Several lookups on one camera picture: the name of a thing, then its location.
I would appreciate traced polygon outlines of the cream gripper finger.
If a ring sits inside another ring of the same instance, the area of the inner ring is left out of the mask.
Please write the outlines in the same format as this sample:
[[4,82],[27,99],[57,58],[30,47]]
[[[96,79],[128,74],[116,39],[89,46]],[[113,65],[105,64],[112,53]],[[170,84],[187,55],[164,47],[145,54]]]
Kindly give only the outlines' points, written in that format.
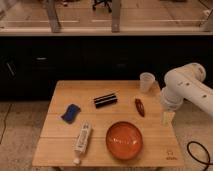
[[173,111],[165,111],[163,113],[163,119],[162,119],[163,125],[168,126],[172,122],[174,116],[175,116],[175,113]]

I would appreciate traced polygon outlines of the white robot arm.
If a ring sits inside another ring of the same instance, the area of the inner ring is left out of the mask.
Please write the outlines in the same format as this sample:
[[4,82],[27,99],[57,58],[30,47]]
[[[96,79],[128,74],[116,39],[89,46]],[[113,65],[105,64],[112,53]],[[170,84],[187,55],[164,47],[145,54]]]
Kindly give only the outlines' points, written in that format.
[[189,63],[165,74],[165,86],[159,94],[164,126],[171,124],[175,111],[184,100],[192,102],[213,117],[213,89],[203,83],[205,78],[206,70],[199,63]]

